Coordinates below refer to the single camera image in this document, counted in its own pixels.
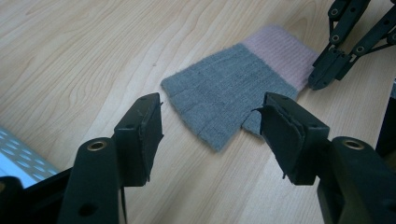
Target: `white perforated tray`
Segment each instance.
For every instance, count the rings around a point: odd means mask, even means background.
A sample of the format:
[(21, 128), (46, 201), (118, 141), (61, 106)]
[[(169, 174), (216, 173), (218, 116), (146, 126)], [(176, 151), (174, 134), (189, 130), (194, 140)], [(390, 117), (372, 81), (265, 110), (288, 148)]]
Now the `white perforated tray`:
[(0, 176), (16, 176), (27, 188), (58, 173), (53, 165), (0, 127)]

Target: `light wood tabletop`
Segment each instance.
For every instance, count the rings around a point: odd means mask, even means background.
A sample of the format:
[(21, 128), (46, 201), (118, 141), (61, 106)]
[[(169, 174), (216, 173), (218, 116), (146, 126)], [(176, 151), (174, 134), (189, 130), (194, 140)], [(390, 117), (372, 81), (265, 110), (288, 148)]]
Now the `light wood tabletop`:
[[(0, 1), (0, 125), (60, 170), (113, 128), (140, 96), (159, 92), (163, 133), (143, 188), (128, 188), (129, 223), (322, 223), (316, 186), (282, 179), (271, 149), (240, 131), (220, 153), (193, 135), (160, 83), (268, 24), (317, 52), (332, 1)], [(392, 3), (373, 0), (351, 48)], [(362, 57), (342, 81), (298, 103), (375, 147), (395, 78), (396, 48)]]

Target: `screw hole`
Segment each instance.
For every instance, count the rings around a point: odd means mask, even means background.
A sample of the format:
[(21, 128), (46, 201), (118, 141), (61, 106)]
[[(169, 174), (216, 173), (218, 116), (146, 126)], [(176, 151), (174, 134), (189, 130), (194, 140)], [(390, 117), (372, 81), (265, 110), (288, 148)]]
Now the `screw hole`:
[(100, 150), (100, 149), (105, 148), (106, 145), (107, 145), (107, 143), (104, 142), (104, 141), (93, 142), (93, 143), (91, 143), (91, 144), (89, 144), (89, 145), (87, 146), (87, 149), (88, 149), (89, 151), (98, 151), (98, 150)]
[(358, 53), (363, 52), (363, 51), (364, 51), (364, 47), (359, 46), (359, 47), (356, 48), (356, 51), (357, 51)]
[(332, 36), (332, 41), (338, 41), (340, 39), (339, 35), (334, 35)]
[(337, 8), (333, 9), (332, 12), (331, 12), (331, 14), (332, 14), (333, 16), (337, 15), (337, 14), (338, 14), (338, 9), (337, 9)]
[(81, 217), (90, 217), (98, 210), (98, 206), (94, 203), (84, 203), (79, 209), (78, 214)]
[(356, 150), (361, 150), (364, 149), (364, 145), (362, 145), (361, 143), (354, 141), (354, 140), (350, 140), (347, 139), (343, 142), (344, 146), (349, 147), (351, 149), (356, 149)]

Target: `pink fabric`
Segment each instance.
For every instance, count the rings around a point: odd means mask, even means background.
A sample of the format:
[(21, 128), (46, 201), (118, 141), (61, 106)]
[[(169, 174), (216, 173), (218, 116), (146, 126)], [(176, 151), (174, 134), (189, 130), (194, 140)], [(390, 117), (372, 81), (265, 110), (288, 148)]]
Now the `pink fabric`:
[(279, 26), (267, 26), (242, 42), (297, 91), (306, 85), (318, 54)]

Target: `gray knit cloth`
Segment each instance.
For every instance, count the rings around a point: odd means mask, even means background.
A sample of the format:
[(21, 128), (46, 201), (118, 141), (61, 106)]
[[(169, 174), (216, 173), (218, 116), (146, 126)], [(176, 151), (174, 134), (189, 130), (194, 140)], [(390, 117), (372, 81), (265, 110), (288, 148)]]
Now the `gray knit cloth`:
[[(270, 44), (268, 51), (261, 54), (252, 50), (252, 46), (257, 45), (256, 42), (260, 42), (260, 46)], [(298, 66), (306, 63), (305, 70), (311, 69), (310, 64), (317, 57), (315, 52), (281, 28), (269, 27), (247, 42), (204, 58), (164, 79), (162, 86), (169, 101), (192, 132), (213, 149), (220, 151), (241, 126), (260, 135), (260, 113), (252, 113), (251, 110), (261, 106), (267, 91), (295, 98), (301, 86), (304, 86), (300, 81), (296, 84), (295, 69), (286, 69), (287, 72), (284, 72), (283, 66), (292, 64), (278, 63), (277, 60), (270, 62), (274, 64), (271, 67), (266, 63), (271, 60), (265, 60), (265, 54), (276, 51), (274, 54), (277, 55), (282, 50), (288, 56), (288, 51), (291, 51), (291, 56), (309, 59), (297, 62)], [(275, 72), (276, 69), (280, 69), (281, 75)], [(306, 79), (309, 72), (296, 71), (295, 74), (299, 76), (297, 80), (301, 80)]]

